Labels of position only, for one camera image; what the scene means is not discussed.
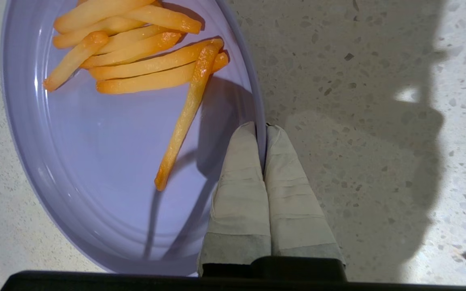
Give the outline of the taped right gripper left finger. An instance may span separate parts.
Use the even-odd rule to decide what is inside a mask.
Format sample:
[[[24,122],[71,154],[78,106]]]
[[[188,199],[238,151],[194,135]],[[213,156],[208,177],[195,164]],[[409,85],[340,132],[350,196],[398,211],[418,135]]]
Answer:
[[[198,274],[212,266],[249,266],[271,255],[269,203],[253,122],[231,136],[198,257]]]

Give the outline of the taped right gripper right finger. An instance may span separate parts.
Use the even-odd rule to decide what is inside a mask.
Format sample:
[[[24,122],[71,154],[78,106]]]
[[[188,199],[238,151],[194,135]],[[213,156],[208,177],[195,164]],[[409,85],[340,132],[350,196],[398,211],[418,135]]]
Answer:
[[[337,259],[345,263],[289,136],[267,127],[265,186],[274,256]]]

